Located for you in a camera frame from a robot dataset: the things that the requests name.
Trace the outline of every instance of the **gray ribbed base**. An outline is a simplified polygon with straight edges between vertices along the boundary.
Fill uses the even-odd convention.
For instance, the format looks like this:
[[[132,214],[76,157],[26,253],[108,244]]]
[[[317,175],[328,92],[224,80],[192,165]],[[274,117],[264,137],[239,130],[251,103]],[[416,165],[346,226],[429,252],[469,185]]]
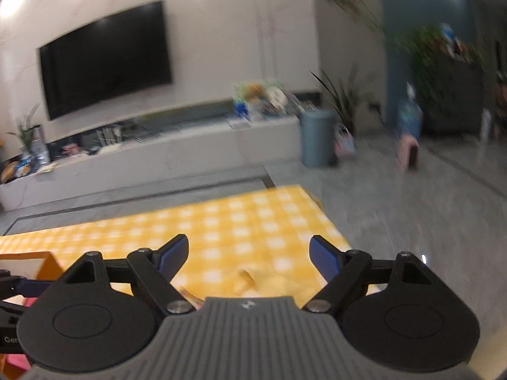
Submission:
[[[465,364],[404,373],[364,358],[331,316],[300,311],[291,297],[208,298],[167,317],[153,341],[117,367],[88,374],[33,368],[22,380],[478,380]]]

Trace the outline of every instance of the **metal screw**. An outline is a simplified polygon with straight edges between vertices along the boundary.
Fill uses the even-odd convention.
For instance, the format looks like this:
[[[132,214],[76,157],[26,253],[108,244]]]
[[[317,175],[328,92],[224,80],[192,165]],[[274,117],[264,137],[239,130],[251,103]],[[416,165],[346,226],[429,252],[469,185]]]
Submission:
[[[167,305],[167,311],[173,314],[185,314],[191,309],[192,304],[185,300],[175,300]]]
[[[311,300],[306,305],[306,309],[312,313],[325,313],[331,308],[331,304],[326,300]]]

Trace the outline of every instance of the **table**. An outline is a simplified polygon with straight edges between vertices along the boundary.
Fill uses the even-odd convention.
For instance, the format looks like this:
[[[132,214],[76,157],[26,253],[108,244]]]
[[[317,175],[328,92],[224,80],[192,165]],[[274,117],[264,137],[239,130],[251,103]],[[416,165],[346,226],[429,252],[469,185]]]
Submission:
[[[86,251],[123,258],[139,247],[156,249],[178,233],[188,236],[189,258],[171,283],[203,299],[237,297],[241,270],[269,269],[304,286],[308,300],[325,284],[309,258],[310,238],[318,234],[340,250],[350,249],[318,204],[295,185],[0,237],[0,253],[49,250],[66,269]],[[128,285],[113,287],[129,292]]]

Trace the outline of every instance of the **black tv screen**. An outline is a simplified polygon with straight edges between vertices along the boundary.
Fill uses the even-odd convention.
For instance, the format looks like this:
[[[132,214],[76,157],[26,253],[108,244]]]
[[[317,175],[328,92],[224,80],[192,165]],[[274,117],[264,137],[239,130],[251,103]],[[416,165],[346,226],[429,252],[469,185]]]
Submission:
[[[101,18],[39,49],[51,120],[143,88],[171,83],[161,1]]]

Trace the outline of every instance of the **small bag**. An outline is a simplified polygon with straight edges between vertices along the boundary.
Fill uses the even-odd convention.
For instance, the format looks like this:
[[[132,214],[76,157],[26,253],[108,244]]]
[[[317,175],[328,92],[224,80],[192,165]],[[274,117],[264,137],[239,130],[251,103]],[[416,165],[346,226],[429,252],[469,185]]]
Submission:
[[[336,157],[348,157],[356,154],[354,137],[342,123],[335,125],[335,154]]]
[[[412,135],[405,133],[401,135],[398,147],[398,162],[404,170],[415,170],[419,154],[419,143]]]

